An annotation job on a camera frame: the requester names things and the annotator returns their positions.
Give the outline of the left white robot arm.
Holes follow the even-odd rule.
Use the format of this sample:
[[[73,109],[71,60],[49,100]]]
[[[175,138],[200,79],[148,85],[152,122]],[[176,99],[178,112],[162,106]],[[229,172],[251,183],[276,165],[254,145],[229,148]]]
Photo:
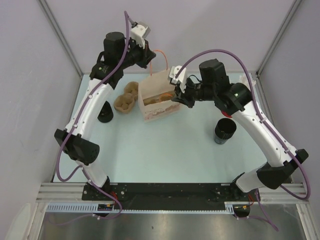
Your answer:
[[[101,111],[112,110],[107,97],[123,77],[124,70],[133,65],[145,69],[156,57],[146,37],[145,33],[133,32],[129,38],[121,32],[110,32],[105,36],[104,50],[91,70],[81,105],[66,127],[54,133],[60,152],[68,155],[85,171],[87,178],[95,185],[93,194],[100,200],[110,196],[111,188],[105,184],[108,176],[99,165],[100,147],[90,141],[92,129]]]

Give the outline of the beige paper takeout bag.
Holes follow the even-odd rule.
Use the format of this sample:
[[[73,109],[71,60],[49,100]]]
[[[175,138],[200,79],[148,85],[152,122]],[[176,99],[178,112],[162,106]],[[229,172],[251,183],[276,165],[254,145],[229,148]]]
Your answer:
[[[153,72],[149,65],[149,75],[138,83],[137,103],[145,122],[155,121],[180,110],[179,103],[173,102],[174,87],[168,82],[170,72],[168,59],[162,50],[156,49],[165,59],[165,70]]]

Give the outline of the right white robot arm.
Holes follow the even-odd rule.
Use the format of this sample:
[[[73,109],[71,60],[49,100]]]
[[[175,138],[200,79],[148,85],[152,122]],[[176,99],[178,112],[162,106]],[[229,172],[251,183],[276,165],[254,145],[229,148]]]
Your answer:
[[[170,69],[168,80],[174,85],[172,101],[192,108],[196,101],[213,101],[225,115],[237,121],[259,146],[266,163],[242,173],[232,183],[231,196],[242,201],[249,192],[261,187],[277,189],[309,156],[305,149],[296,149],[271,124],[243,83],[231,83],[225,66],[217,59],[199,65],[201,80],[194,83],[186,70],[178,65]]]

